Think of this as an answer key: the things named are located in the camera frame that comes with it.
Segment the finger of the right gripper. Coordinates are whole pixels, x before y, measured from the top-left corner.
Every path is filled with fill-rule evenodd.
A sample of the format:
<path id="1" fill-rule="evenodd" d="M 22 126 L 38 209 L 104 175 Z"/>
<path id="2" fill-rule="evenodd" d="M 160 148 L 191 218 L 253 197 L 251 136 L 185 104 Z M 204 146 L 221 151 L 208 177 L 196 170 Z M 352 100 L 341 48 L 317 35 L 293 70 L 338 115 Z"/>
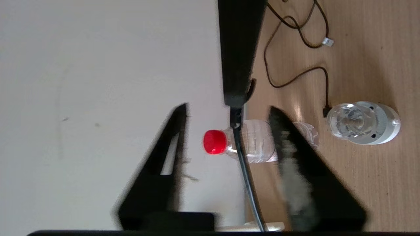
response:
<path id="1" fill-rule="evenodd" d="M 237 4 L 237 46 L 236 46 L 236 107 L 248 100 L 248 82 L 254 63 L 256 48 L 261 33 L 261 24 L 266 8 L 266 0 L 240 0 Z"/>
<path id="2" fill-rule="evenodd" d="M 242 93 L 237 75 L 237 36 L 233 0 L 219 0 L 219 32 L 224 102 L 227 106 L 241 106 Z"/>

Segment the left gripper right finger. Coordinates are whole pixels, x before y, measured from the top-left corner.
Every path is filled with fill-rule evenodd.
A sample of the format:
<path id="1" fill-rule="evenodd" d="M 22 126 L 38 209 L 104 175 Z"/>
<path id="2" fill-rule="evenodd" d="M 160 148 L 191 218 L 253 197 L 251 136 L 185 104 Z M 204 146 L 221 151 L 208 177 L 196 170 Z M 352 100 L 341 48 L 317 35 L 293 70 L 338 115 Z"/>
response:
<path id="1" fill-rule="evenodd" d="M 288 115 L 271 107 L 288 220 L 293 231 L 362 231 L 366 210 L 306 141 Z"/>

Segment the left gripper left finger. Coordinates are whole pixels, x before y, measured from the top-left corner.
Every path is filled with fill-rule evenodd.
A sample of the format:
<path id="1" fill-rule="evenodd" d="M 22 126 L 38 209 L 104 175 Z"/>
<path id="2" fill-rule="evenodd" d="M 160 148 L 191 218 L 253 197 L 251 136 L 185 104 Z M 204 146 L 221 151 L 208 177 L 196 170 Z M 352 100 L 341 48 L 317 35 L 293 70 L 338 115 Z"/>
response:
<path id="1" fill-rule="evenodd" d="M 125 191 L 116 213 L 123 230 L 140 230 L 152 214 L 179 210 L 187 112 L 187 103 L 172 109 Z"/>

